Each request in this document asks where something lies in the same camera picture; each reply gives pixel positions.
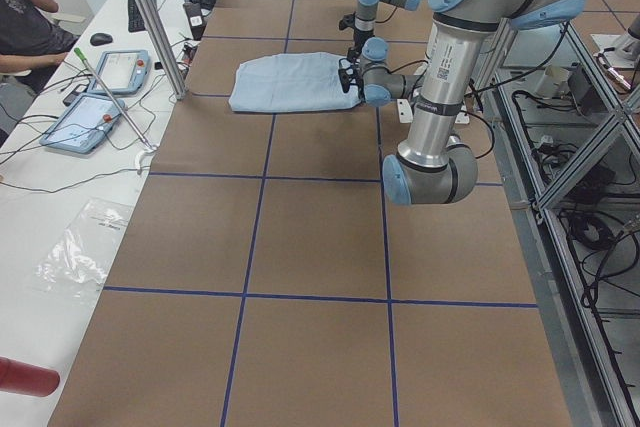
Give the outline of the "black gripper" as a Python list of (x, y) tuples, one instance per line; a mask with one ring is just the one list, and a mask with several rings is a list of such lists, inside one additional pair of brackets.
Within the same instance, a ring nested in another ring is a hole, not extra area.
[(359, 95), (363, 94), (363, 80), (360, 75), (359, 69), (356, 66), (348, 68), (349, 74), (349, 89), (355, 90)]
[(355, 63), (360, 55), (366, 41), (371, 37), (370, 31), (355, 30), (353, 32), (353, 47), (350, 47), (347, 51), (347, 60), (350, 63)]

